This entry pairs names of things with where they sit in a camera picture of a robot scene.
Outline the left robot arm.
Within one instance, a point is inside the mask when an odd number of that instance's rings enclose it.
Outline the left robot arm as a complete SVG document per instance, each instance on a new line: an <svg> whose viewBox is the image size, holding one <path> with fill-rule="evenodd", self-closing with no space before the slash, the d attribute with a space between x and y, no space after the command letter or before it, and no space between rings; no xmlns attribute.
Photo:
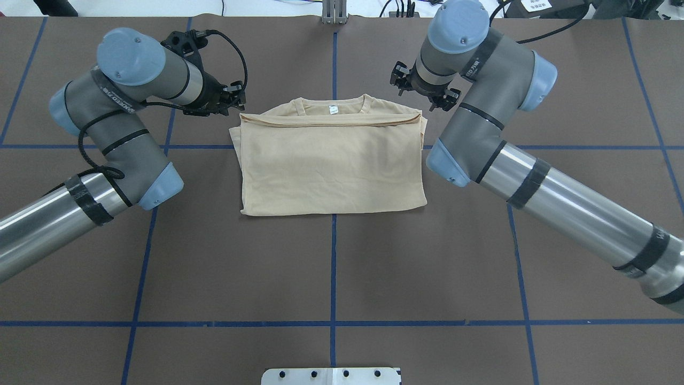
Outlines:
<svg viewBox="0 0 684 385"><path fill-rule="evenodd" d="M247 81L222 84L200 49L214 29L173 31L163 41L137 30L109 31L96 64L50 100L54 122L76 136L89 168L2 219L2 282L132 206L151 210L184 182L138 113L150 106L189 116L227 116L246 103Z"/></svg>

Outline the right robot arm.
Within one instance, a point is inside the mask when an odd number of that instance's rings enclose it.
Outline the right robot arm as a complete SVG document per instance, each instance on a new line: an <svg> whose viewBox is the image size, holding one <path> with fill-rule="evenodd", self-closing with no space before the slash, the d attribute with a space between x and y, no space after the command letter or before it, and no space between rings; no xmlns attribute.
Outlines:
<svg viewBox="0 0 684 385"><path fill-rule="evenodd" d="M506 203L526 318L681 314L682 22L561 24L449 1L393 81L465 81L427 163Z"/></svg>

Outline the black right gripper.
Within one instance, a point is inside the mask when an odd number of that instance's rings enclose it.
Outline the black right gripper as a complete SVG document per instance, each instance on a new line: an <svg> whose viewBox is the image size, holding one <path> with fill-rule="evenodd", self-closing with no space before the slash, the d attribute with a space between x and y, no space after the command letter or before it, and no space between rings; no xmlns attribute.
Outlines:
<svg viewBox="0 0 684 385"><path fill-rule="evenodd" d="M415 91L427 97L431 102L430 111L435 108L449 111L460 101L461 95L460 90L449 87L454 76L434 73L423 61L415 61L412 68L397 61L391 71L390 84L398 88L399 96L406 91Z"/></svg>

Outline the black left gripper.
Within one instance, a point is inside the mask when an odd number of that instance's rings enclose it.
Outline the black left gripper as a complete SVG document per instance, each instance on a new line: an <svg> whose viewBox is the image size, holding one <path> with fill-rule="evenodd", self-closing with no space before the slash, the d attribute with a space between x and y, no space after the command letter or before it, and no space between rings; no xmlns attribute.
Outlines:
<svg viewBox="0 0 684 385"><path fill-rule="evenodd" d="M201 117L211 114L229 116L230 108L246 110L246 85L239 80L230 85L220 84L216 80L206 81L201 96Z"/></svg>

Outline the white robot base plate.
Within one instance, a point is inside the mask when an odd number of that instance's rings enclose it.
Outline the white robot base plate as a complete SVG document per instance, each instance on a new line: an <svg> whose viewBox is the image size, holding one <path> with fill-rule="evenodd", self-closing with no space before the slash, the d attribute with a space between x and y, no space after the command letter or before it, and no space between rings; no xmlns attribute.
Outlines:
<svg viewBox="0 0 684 385"><path fill-rule="evenodd" d="M261 384L402 384L402 377L390 366L270 368Z"/></svg>

